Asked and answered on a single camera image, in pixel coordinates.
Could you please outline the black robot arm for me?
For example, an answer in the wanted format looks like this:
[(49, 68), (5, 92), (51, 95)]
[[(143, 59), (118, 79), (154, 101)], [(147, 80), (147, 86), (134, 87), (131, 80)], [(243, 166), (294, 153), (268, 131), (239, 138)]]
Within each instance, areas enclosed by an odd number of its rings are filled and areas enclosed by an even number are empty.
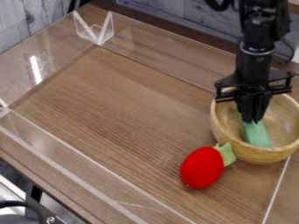
[(290, 32), (288, 0), (206, 0), (215, 11), (236, 6), (243, 37), (232, 75), (215, 82), (219, 102), (234, 101), (246, 123), (258, 123), (274, 95), (292, 89), (294, 74), (271, 68), (276, 42)]

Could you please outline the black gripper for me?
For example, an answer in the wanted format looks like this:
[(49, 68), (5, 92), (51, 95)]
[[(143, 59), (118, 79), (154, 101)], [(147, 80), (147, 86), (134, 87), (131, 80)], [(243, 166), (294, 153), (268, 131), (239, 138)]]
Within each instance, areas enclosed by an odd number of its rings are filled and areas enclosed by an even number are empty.
[(240, 42), (235, 71), (214, 84), (215, 100), (236, 101), (238, 112), (246, 123), (252, 118), (255, 123), (263, 119), (274, 95), (292, 91), (294, 74), (271, 68), (275, 50), (274, 43), (254, 45)]

